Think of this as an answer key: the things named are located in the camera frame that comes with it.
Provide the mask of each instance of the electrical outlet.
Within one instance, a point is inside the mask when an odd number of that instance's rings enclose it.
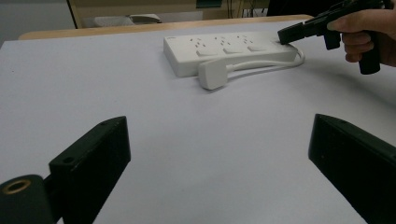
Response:
[[[244,32],[166,36],[163,52],[176,76],[198,75],[200,63],[223,58],[227,64],[250,61],[293,62],[297,48],[281,45],[277,33]]]

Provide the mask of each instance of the wooden table edge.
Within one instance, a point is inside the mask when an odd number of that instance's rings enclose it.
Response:
[[[194,28],[194,27],[203,27],[203,26],[254,23],[254,22],[298,21],[298,20],[309,20],[311,18],[312,17],[308,15],[289,15],[289,16],[274,16],[274,17],[212,20],[212,21],[180,21],[180,22],[143,24],[143,25],[133,25],[133,26],[99,27],[99,28],[74,29],[74,30],[35,31],[35,32],[29,32],[23,34],[18,39],[29,40],[29,39],[62,38],[62,37],[74,37],[74,36],[87,36],[87,35],[112,35],[112,34],[184,29],[184,28]]]

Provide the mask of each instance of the white plug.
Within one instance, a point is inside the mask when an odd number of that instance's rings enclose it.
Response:
[[[300,59],[294,62],[278,62],[278,61],[261,60],[261,61],[250,61],[250,62],[238,63],[238,64],[226,64],[225,59],[221,58],[205,63],[200,63],[198,65],[199,82],[202,88],[212,91],[227,84],[228,73],[233,71],[265,67],[265,66],[285,66],[285,67],[299,66],[304,63],[305,55],[300,49],[297,50],[298,50],[297,54],[300,56]]]
[[[211,91],[227,84],[227,73],[225,59],[200,63],[198,66],[201,87]]]

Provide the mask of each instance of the wall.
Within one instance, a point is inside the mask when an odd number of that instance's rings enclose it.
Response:
[[[0,0],[0,46],[31,31],[74,29],[66,0]]]

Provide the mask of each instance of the black tool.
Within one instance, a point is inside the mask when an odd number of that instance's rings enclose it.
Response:
[[[367,223],[396,223],[396,147],[318,114],[308,155]]]
[[[0,223],[91,224],[131,160],[126,117],[103,121],[49,163],[0,185]]]
[[[318,14],[306,22],[300,22],[278,31],[280,43],[285,45],[312,35],[324,36],[326,49],[340,47],[340,33],[327,29],[327,23],[347,14],[371,8],[390,8],[389,0],[344,0],[330,7],[329,10]],[[368,32],[375,43],[375,47],[363,53],[359,66],[363,75],[370,75],[380,70],[378,45],[374,32]]]

